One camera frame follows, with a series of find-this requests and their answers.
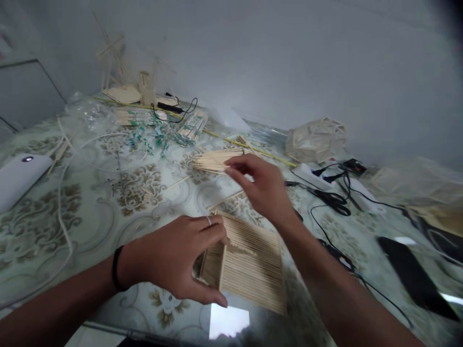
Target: scissors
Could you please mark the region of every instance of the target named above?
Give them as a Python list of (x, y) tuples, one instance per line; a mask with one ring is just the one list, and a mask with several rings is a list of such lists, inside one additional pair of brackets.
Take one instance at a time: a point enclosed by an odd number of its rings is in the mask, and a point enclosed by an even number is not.
[(287, 187), (301, 187), (307, 190), (309, 193), (315, 195), (321, 201), (323, 201), (327, 206), (331, 207), (337, 213), (343, 216), (350, 216), (351, 210), (349, 210), (345, 205), (347, 204), (347, 200), (345, 197), (336, 194), (336, 193), (328, 193), (318, 189), (313, 189), (312, 187), (306, 186), (300, 182), (293, 182), (293, 181), (285, 181), (285, 186)]

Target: table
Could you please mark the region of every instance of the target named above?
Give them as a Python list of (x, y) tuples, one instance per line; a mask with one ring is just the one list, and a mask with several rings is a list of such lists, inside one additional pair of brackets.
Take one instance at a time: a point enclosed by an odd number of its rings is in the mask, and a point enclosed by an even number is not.
[[(95, 124), (88, 122), (84, 115), (79, 116), (75, 110), (71, 113), (73, 116), (63, 117), (61, 121), (67, 133), (78, 128), (73, 140), (75, 147), (82, 146), (97, 135), (130, 134), (133, 131), (130, 127), (115, 126), (111, 119), (100, 119)], [(207, 127), (221, 136), (233, 133), (213, 123)], [(19, 153), (45, 154), (56, 146), (60, 138), (56, 118), (47, 120), (1, 145), (0, 160), (5, 163)], [(283, 149), (276, 145), (252, 144), (284, 157)], [(231, 147), (232, 144), (204, 133), (199, 146), (209, 151)], [(75, 253), (51, 286), (95, 265), (120, 245), (156, 230), (181, 214), (208, 214), (207, 207), (240, 190), (227, 176), (193, 170), (193, 156), (199, 153), (197, 148), (171, 144), (163, 159), (160, 152), (157, 149), (153, 155), (144, 156), (143, 146), (131, 151), (125, 146), (125, 137), (119, 135), (99, 138), (84, 147), (80, 155), (73, 159), (64, 176), (62, 203), (63, 219)], [(63, 167), (72, 154), (73, 151), (68, 149), (50, 175), (43, 176), (12, 210), (0, 214), (1, 298), (25, 291), (46, 280), (68, 255), (68, 246), (57, 220), (57, 187)], [(268, 160), (281, 168), (285, 180), (298, 180), (288, 166)], [(187, 175), (191, 177), (169, 188)], [(145, 190), (153, 193), (152, 201), (143, 200)], [(288, 188), (288, 194), (307, 228), (318, 238), (324, 238), (309, 215), (309, 209), (320, 205), (320, 201), (298, 187)], [(402, 236), (401, 230), (420, 239), (420, 242), (427, 242), (426, 239), (399, 211), (387, 208), (387, 214), (382, 218), (359, 211), (351, 202), (348, 207), (352, 211), (349, 217), (336, 214), (328, 207), (315, 209), (313, 213), (333, 243), (353, 260), (364, 277), (407, 314), (414, 325), (412, 332), (417, 337), (428, 346), (441, 346), (449, 341), (458, 324), (425, 311), (412, 302), (375, 237)], [(218, 205), (218, 209), (274, 230), (265, 218), (252, 209), (244, 194)], [(422, 248), (411, 249), (442, 293), (461, 297), (462, 286), (439, 268), (442, 259)], [(249, 311), (249, 327), (235, 337), (221, 336), (209, 341), (210, 305), (177, 300), (169, 292), (150, 283), (141, 283), (117, 294), (86, 324), (137, 338), (180, 341), (184, 344), (335, 345), (284, 244), (281, 253), (287, 317), (277, 316), (226, 293), (230, 306)], [(392, 305), (380, 295), (374, 295), (403, 324), (407, 324)], [(454, 309), (461, 314), (458, 306)]]

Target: hand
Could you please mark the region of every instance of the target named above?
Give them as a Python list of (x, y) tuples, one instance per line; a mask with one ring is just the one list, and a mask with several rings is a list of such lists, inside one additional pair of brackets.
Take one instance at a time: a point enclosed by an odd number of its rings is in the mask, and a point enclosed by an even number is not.
[[(275, 224), (281, 218), (295, 216), (278, 167), (253, 154), (230, 158), (225, 164), (230, 166), (225, 172), (243, 188), (252, 207), (270, 222)], [(252, 176), (254, 182), (245, 174)]]
[(125, 288), (151, 282), (177, 299), (192, 299), (203, 305), (227, 307), (217, 289), (192, 277), (196, 258), (217, 242), (230, 244), (220, 215), (180, 216), (166, 226), (125, 245), (118, 262), (118, 278)]

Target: bundle of wooden sticks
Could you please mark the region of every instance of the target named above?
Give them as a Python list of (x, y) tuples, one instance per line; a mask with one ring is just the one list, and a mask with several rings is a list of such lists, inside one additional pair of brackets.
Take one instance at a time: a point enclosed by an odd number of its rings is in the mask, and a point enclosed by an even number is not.
[(194, 158), (194, 168), (207, 172), (223, 172), (227, 168), (224, 164), (230, 158), (242, 155), (242, 148), (230, 148), (220, 151), (197, 154)]
[(205, 112), (195, 110), (175, 134), (175, 142), (183, 147), (196, 145), (196, 142), (207, 123), (207, 119), (208, 115)]
[(167, 121), (167, 114), (164, 111), (156, 110), (156, 118), (153, 111), (135, 107), (118, 107), (114, 110), (116, 113), (117, 125), (156, 125)]

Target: phone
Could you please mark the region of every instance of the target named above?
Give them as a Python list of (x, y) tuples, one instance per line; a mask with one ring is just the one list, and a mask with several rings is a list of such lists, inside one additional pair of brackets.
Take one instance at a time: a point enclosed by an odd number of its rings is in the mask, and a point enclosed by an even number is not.
[(53, 164), (47, 156), (19, 154), (0, 169), (0, 213), (10, 210)]
[(415, 304), (443, 317), (460, 321), (406, 245), (385, 237), (378, 238), (378, 243)]

